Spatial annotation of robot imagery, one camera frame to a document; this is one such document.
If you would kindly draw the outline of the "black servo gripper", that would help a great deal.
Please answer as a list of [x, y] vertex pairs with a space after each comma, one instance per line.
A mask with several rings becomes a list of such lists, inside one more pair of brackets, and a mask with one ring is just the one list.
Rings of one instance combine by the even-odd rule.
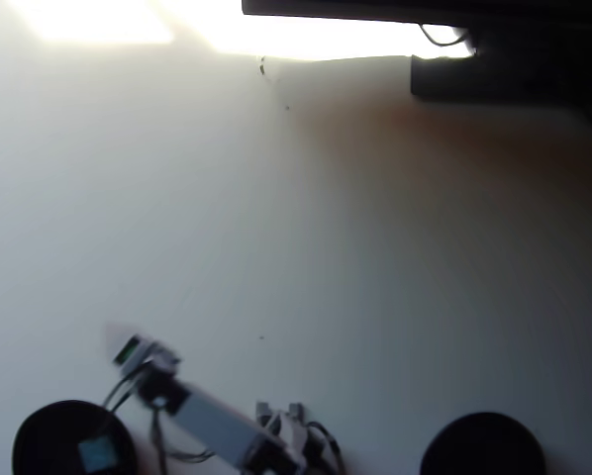
[[158, 370], [176, 374], [181, 359], [162, 343], [142, 335], [125, 324], [109, 324], [104, 330], [107, 356], [120, 369], [123, 376], [143, 364], [152, 364]]

